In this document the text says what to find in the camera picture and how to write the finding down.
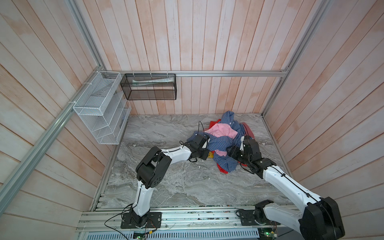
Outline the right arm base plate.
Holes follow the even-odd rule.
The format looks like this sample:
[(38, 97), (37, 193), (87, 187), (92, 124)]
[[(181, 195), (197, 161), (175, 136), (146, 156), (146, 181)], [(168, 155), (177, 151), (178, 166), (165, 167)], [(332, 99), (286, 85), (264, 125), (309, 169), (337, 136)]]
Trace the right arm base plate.
[(242, 226), (279, 226), (280, 223), (275, 221), (267, 220), (267, 218), (260, 214), (256, 210), (244, 210), (239, 209), (236, 210), (236, 215), (239, 217)]

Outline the red cloth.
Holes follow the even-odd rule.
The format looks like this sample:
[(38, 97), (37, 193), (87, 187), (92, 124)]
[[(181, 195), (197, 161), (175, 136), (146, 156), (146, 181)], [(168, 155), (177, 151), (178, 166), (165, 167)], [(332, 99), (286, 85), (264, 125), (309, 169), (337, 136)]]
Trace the red cloth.
[[(216, 122), (211, 121), (209, 129), (216, 123), (228, 124), (231, 126), (231, 128), (233, 130), (238, 132), (237, 137), (234, 139), (233, 145), (239, 147), (240, 143), (241, 143), (241, 137), (244, 136), (244, 134), (245, 134), (245, 130), (243, 128), (243, 125), (241, 123), (239, 123), (238, 121), (235, 121), (233, 119), (233, 116), (229, 116), (226, 119), (222, 118), (222, 119), (217, 120)], [(217, 163), (219, 170), (225, 174), (234, 171), (238, 165), (238, 161), (229, 157), (228, 154), (225, 157), (221, 157), (221, 156), (218, 156), (216, 153), (214, 153), (213, 159)]]

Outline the pink cloth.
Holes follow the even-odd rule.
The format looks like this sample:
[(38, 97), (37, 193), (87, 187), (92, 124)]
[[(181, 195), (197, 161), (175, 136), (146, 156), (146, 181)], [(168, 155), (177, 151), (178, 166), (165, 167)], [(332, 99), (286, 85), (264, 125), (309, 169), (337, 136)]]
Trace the pink cloth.
[(227, 156), (227, 148), (232, 146), (238, 132), (233, 130), (230, 125), (216, 123), (206, 131), (210, 141), (208, 149), (214, 151), (218, 156)]

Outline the left aluminium frame bar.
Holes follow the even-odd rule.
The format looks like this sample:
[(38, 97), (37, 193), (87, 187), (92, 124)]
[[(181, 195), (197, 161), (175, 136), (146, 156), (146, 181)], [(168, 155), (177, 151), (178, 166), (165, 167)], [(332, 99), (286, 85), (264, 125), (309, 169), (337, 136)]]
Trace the left aluminium frame bar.
[(87, 87), (91, 85), (94, 77), (103, 69), (104, 67), (98, 66), (92, 71), (74, 97), (66, 104), (57, 118), (50, 124), (48, 129), (23, 157), (12, 174), (1, 186), (1, 215), (5, 213), (6, 209), (18, 194), (22, 186), (26, 183), (32, 172), (36, 169), (43, 156), (47, 153), (68, 121), (72, 118), (72, 115), (75, 112), (74, 105), (79, 101), (79, 98), (86, 91)]

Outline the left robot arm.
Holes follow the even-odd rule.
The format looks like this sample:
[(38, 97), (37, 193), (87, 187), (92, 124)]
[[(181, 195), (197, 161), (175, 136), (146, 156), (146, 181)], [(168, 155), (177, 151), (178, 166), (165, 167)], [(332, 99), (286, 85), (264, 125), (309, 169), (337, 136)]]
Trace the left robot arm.
[(150, 211), (150, 201), (155, 187), (163, 180), (170, 165), (191, 162), (193, 158), (206, 160), (210, 150), (210, 137), (196, 134), (195, 137), (178, 147), (160, 149), (152, 147), (136, 167), (138, 191), (130, 214), (137, 225), (143, 225)]

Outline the aluminium mounting rail base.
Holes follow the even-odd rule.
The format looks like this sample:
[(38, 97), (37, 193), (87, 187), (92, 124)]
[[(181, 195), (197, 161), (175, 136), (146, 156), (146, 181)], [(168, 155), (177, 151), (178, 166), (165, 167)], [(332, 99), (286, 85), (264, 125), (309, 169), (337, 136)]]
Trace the aluminium mounting rail base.
[[(296, 210), (292, 204), (280, 205)], [(296, 234), (279, 226), (242, 226), (236, 210), (254, 210), (253, 206), (154, 208), (161, 212), (160, 228), (121, 229), (122, 209), (104, 209), (82, 214), (75, 232), (80, 240), (256, 240)]]

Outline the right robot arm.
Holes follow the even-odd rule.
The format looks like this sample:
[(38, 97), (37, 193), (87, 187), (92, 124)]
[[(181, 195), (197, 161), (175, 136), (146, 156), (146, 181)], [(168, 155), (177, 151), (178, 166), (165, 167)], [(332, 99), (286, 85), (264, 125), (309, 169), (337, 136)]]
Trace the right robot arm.
[(292, 210), (271, 200), (261, 201), (253, 211), (237, 210), (243, 226), (262, 226), (275, 222), (300, 233), (306, 240), (338, 240), (345, 236), (336, 201), (311, 192), (288, 176), (275, 162), (263, 158), (256, 140), (245, 136), (240, 147), (229, 147), (227, 152), (228, 156), (246, 165), (248, 172), (272, 184), (297, 207)]

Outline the blue checkered shirt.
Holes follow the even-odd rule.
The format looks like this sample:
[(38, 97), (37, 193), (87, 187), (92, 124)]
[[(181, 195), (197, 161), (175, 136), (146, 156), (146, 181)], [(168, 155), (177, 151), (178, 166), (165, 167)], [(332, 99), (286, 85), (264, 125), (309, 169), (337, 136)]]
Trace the blue checkered shirt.
[(235, 146), (239, 148), (245, 134), (246, 129), (235, 120), (235, 113), (227, 111), (211, 128), (205, 132), (195, 131), (187, 141), (194, 140), (198, 135), (208, 137), (207, 149), (214, 153), (214, 161), (221, 169), (230, 173), (236, 170), (238, 161), (229, 156), (227, 149)]

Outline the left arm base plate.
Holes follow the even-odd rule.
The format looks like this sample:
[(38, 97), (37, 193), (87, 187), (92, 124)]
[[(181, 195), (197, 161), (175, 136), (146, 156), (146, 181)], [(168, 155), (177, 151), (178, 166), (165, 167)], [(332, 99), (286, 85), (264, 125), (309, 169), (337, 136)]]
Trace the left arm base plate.
[(135, 212), (124, 213), (121, 222), (121, 229), (136, 229), (136, 228), (160, 228), (162, 223), (161, 212), (148, 212), (142, 217)]

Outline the horizontal aluminium frame bar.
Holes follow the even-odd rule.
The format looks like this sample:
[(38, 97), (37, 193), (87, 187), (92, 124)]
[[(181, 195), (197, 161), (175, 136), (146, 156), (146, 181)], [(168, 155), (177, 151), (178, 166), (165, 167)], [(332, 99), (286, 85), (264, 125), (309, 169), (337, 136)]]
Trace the horizontal aluminium frame bar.
[(177, 77), (284, 77), (287, 71), (282, 70), (228, 70), (228, 71), (106, 71), (120, 74), (174, 74)]

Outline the maroon cloth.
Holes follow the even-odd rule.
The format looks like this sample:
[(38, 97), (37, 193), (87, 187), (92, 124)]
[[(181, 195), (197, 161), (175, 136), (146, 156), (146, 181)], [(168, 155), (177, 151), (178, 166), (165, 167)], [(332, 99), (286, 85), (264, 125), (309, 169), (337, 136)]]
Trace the maroon cloth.
[(243, 128), (245, 130), (245, 134), (244, 134), (244, 137), (245, 136), (249, 136), (250, 139), (255, 139), (255, 135), (253, 134), (251, 128), (248, 126), (248, 124), (246, 123), (241, 123), (243, 125)]

